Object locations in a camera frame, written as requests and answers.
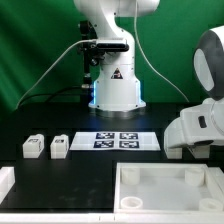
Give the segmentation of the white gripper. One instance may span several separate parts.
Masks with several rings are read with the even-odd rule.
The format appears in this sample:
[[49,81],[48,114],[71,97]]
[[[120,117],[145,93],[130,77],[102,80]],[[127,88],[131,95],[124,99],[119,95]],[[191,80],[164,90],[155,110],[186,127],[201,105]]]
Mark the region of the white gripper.
[[224,99],[185,108],[164,132],[164,148],[224,145]]

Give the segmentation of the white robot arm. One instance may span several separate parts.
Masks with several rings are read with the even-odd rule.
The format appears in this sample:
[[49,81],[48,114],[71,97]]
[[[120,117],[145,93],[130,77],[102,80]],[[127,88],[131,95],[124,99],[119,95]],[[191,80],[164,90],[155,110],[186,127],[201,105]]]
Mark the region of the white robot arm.
[[[101,112],[131,112],[143,108],[140,82],[134,74],[135,38],[116,25],[117,17],[154,12],[160,0],[73,0],[93,26],[97,39],[91,43],[100,63],[89,106]],[[164,148],[224,145],[224,26],[206,31],[193,57],[199,82],[209,98],[184,109],[164,133]]]

